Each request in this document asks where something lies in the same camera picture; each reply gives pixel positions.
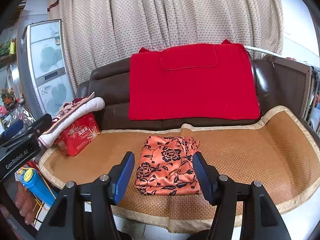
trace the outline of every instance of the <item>red blanket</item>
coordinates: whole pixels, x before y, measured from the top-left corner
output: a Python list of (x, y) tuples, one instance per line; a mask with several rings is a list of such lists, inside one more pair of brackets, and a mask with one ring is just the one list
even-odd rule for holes
[(242, 44), (142, 48), (130, 60), (131, 120), (258, 119), (251, 65)]

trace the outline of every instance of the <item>dotted curtain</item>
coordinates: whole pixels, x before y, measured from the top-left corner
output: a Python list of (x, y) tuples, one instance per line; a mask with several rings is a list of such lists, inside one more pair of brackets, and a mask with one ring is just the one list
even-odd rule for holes
[(141, 47), (163, 50), (224, 39), (281, 54), (281, 0), (49, 0), (63, 20), (73, 89), (91, 71)]

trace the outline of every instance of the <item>bamboo seat mat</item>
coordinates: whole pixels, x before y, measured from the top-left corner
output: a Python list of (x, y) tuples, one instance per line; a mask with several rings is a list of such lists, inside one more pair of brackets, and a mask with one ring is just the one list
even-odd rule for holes
[[(284, 106), (277, 106), (253, 125), (195, 128), (184, 124), (167, 131), (107, 130), (75, 157), (51, 147), (39, 166), (59, 188), (73, 180), (94, 181), (119, 164), (127, 151), (135, 155), (135, 168), (125, 196), (113, 213), (167, 228), (172, 233), (208, 229), (215, 207), (203, 195), (144, 196), (134, 187), (137, 164), (146, 138), (192, 136), (200, 141), (207, 163), (235, 182), (260, 180), (280, 213), (307, 201), (320, 184), (320, 151), (301, 122)], [(241, 225), (242, 203), (238, 202), (235, 226)]]

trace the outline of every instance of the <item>folded cloth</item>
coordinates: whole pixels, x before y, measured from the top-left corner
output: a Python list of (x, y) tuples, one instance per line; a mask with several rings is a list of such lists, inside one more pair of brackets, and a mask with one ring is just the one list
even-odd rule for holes
[(192, 137), (149, 136), (142, 149), (135, 187), (144, 195), (192, 195), (201, 189), (192, 166), (199, 151)]
[(76, 98), (70, 103), (66, 103), (56, 117), (52, 119), (51, 127), (45, 131), (39, 141), (47, 148), (50, 148), (60, 133), (81, 116), (99, 111), (104, 108), (104, 100), (94, 97), (94, 92), (86, 98)]
[(259, 119), (247, 51), (239, 43), (142, 48), (130, 59), (131, 120)]

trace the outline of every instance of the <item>mat trim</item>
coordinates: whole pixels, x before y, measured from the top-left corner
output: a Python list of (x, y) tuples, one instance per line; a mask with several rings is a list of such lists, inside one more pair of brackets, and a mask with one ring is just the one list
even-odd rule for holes
[[(163, 130), (163, 131), (149, 131), (149, 130), (104, 130), (101, 133), (114, 133), (114, 132), (142, 132), (142, 133), (158, 133), (164, 134), (169, 132), (180, 132), (181, 129), (186, 128), (191, 131), (203, 131), (203, 130), (225, 130), (225, 129), (252, 129), (257, 130), (262, 128), (267, 122), (273, 117), (275, 114), (285, 111), (291, 119), (297, 124), (300, 130), (303, 132), (308, 142), (311, 144), (314, 152), (320, 163), (320, 149), (316, 142), (314, 141), (311, 134), (308, 130), (303, 126), (303, 124), (299, 121), (299, 119), (285, 106), (276, 106), (269, 110), (257, 123), (251, 125), (237, 125), (237, 126), (215, 126), (215, 127), (193, 127), (190, 124), (183, 124), (179, 129), (171, 129), (171, 130)], [(45, 161), (49, 158), (49, 156), (55, 151), (55, 147), (51, 147), (48, 149), (45, 154), (41, 157), (39, 162), (39, 167), (43, 175), (58, 188), (62, 189), (65, 185), (60, 179), (55, 178), (49, 171), (44, 167)], [(281, 214), (287, 213), (303, 203), (309, 200), (314, 192), (320, 186), (320, 178), (318, 178), (310, 187), (305, 189), (295, 198), (288, 200), (286, 202), (280, 203), (276, 205), (279, 212)], [(204, 229), (210, 228), (212, 224), (212, 220), (174, 220), (169, 219), (168, 217), (158, 217), (152, 216), (148, 214), (139, 213), (132, 210), (127, 210), (125, 208), (121, 208), (118, 206), (112, 206), (112, 211), (114, 215), (126, 217), (129, 219), (137, 220), (143, 223), (160, 226), (163, 228), (167, 228), (171, 233), (186, 233), (186, 232), (196, 232)], [(236, 216), (235, 219), (235, 227), (241, 226), (242, 215)]]

